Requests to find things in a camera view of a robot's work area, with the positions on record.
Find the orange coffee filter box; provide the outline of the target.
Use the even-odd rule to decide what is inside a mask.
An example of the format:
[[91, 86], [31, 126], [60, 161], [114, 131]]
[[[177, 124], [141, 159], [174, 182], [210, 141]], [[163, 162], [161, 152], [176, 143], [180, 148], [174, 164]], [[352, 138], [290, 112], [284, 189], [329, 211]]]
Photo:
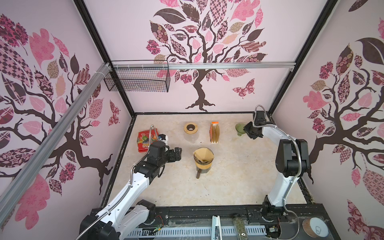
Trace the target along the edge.
[[210, 131], [209, 131], [209, 133], [210, 133], [210, 142], [211, 142], [211, 144], [214, 144], [214, 143], [213, 143], [213, 125], [214, 125], [214, 124], [219, 124], [219, 122], [211, 122]]

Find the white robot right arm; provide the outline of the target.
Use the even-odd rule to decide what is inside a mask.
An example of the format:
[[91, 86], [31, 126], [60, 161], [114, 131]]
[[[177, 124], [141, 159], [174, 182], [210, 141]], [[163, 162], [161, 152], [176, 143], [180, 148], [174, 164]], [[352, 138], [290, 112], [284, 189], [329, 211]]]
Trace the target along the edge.
[[271, 222], [288, 212], [286, 204], [289, 193], [298, 179], [311, 170], [308, 143], [288, 135], [268, 121], [264, 110], [253, 113], [253, 120], [246, 124], [244, 131], [253, 140], [267, 137], [278, 146], [275, 166], [279, 174], [261, 209], [262, 218]]

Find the green glass dripper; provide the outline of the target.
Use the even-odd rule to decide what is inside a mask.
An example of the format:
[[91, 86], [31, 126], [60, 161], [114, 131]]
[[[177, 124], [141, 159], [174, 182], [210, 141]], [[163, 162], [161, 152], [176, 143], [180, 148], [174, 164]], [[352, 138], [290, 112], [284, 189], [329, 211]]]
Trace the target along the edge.
[[235, 129], [237, 131], [238, 136], [242, 136], [242, 135], [246, 134], [246, 131], [244, 130], [245, 126], [246, 126], [246, 124], [244, 124], [244, 123], [236, 124]]

